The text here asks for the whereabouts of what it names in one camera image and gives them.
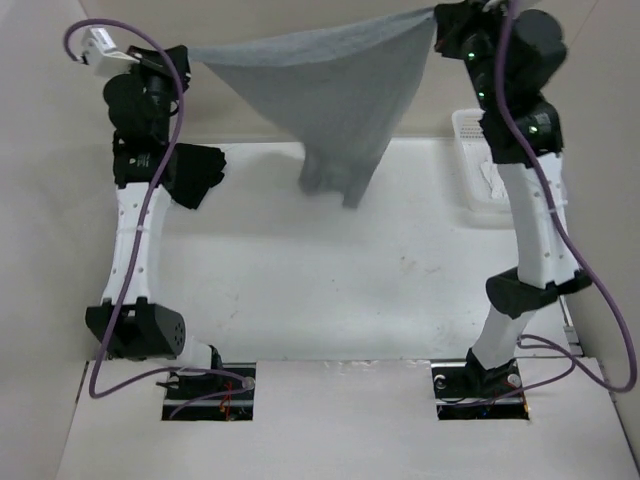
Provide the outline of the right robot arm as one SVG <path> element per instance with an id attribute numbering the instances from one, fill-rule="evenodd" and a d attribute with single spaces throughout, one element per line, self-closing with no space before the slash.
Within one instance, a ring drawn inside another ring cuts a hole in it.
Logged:
<path id="1" fill-rule="evenodd" d="M 489 399 L 505 390 L 534 314 L 591 283 L 556 230 L 566 224 L 564 143 L 559 114 L 541 93 L 568 48 L 559 22 L 537 9 L 509 26 L 505 2 L 439 4 L 434 17 L 435 51 L 465 64 L 516 233 L 518 264 L 486 281 L 489 314 L 458 379 L 466 396 Z"/>

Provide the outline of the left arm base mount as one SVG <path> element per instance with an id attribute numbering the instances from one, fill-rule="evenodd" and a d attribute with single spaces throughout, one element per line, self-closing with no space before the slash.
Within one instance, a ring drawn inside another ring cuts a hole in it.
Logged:
<path id="1" fill-rule="evenodd" d="M 163 421 L 251 421 L 254 390 L 237 378 L 169 373 L 157 386 L 164 389 Z"/>

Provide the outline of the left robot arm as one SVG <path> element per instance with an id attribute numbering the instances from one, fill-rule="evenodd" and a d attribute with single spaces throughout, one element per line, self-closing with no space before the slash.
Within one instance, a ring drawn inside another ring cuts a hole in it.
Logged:
<path id="1" fill-rule="evenodd" d="M 224 387 L 216 349 L 187 332 L 184 317 L 163 306 L 157 268 L 166 212 L 172 204 L 197 209 L 224 178 L 226 159 L 216 147 L 171 140 L 180 97 L 188 88 L 188 50 L 158 53 L 132 46 L 132 65 L 112 78 L 103 98 L 114 127 L 113 175 L 118 222 L 111 273 L 85 322 L 114 358 L 154 360 L 190 375 L 206 399 Z"/>

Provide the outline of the grey tank top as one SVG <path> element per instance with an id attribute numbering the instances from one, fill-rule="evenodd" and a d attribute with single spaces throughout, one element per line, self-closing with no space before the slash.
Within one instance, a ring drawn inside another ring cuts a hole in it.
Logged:
<path id="1" fill-rule="evenodd" d="M 336 192 L 355 208 L 418 90 L 435 29 L 422 8 L 190 57 L 303 145 L 305 194 Z"/>

